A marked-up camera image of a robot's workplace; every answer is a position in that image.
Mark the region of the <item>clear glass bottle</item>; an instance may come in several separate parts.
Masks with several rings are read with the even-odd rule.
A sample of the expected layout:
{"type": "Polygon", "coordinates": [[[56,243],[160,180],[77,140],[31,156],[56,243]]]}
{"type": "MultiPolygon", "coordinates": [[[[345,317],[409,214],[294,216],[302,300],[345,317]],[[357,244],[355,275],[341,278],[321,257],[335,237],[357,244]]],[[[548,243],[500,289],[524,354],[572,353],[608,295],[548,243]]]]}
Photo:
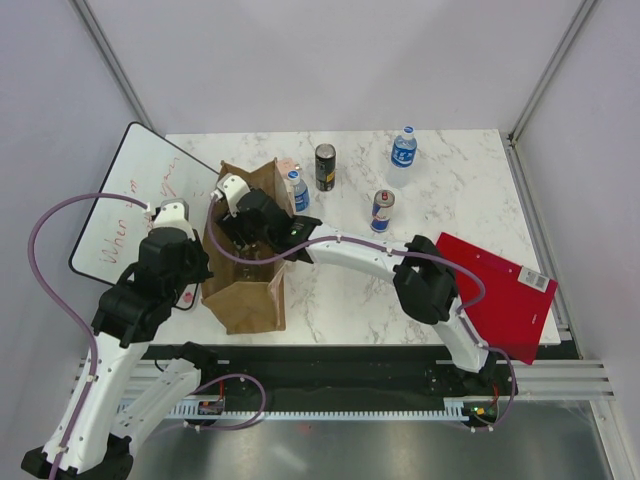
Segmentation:
{"type": "MultiPolygon", "coordinates": [[[[237,256],[247,261],[258,261],[270,258],[272,254],[264,250],[261,246],[253,244],[239,250],[237,256]]],[[[273,263],[253,265],[235,262],[233,280],[235,282],[270,282],[274,273],[275,267],[273,263]]]]}

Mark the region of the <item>tan canvas tote bag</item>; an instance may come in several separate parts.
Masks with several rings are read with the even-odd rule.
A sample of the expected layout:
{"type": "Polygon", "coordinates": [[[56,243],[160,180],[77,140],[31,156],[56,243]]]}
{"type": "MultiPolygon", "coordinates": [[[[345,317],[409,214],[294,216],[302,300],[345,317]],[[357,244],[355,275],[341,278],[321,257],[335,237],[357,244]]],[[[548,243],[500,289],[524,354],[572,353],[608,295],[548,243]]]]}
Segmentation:
{"type": "MultiPolygon", "coordinates": [[[[224,254],[238,257],[239,250],[216,225],[216,219],[226,211],[227,202],[219,201],[207,219],[203,247],[209,255],[209,269],[214,276],[202,285],[202,304],[215,315],[228,335],[283,331],[286,329],[285,262],[273,263],[275,273],[270,282],[235,282],[236,261],[224,254]]],[[[274,255],[269,246],[257,245],[274,255]]]]}

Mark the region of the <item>large blue-label water bottle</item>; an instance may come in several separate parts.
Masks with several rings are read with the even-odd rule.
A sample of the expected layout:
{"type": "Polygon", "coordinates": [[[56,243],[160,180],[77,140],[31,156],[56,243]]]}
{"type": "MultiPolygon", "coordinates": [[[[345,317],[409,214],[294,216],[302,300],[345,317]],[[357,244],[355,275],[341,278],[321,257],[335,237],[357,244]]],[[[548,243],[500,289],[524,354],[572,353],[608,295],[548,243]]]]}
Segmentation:
{"type": "Polygon", "coordinates": [[[400,189],[408,183],[416,152],[415,130],[405,126],[395,137],[391,148],[387,180],[392,188],[400,189]]]}

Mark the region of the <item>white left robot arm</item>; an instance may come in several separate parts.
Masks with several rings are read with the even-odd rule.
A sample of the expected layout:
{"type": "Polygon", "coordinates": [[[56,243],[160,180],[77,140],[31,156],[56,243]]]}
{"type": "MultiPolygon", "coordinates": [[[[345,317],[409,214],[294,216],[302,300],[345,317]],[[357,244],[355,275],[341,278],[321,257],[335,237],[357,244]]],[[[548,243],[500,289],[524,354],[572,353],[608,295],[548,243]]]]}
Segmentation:
{"type": "Polygon", "coordinates": [[[214,353],[187,342],[129,410],[117,411],[133,370],[183,292],[212,278],[208,263],[195,233],[159,227],[142,240],[137,261],[100,297],[77,389],[52,437],[24,455],[24,471],[38,479],[125,479],[169,411],[194,391],[216,388],[214,353]]]}

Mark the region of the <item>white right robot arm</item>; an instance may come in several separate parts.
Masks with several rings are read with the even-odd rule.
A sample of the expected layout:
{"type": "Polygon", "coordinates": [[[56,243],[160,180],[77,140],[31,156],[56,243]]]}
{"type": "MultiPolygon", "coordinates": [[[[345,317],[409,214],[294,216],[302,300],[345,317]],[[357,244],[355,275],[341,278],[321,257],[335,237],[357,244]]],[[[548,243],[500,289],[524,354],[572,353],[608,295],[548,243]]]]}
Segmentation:
{"type": "Polygon", "coordinates": [[[469,393],[489,387],[494,381],[489,363],[507,355],[477,332],[467,314],[486,297],[486,283],[469,268],[445,258],[426,237],[400,244],[351,236],[317,218],[289,214],[272,197],[249,187],[230,195],[214,190],[206,223],[215,249],[243,263],[244,258],[222,245],[217,228],[269,247],[272,255],[255,260],[257,266],[280,261],[332,265],[391,284],[402,311],[434,329],[458,368],[460,386],[469,393]]]}

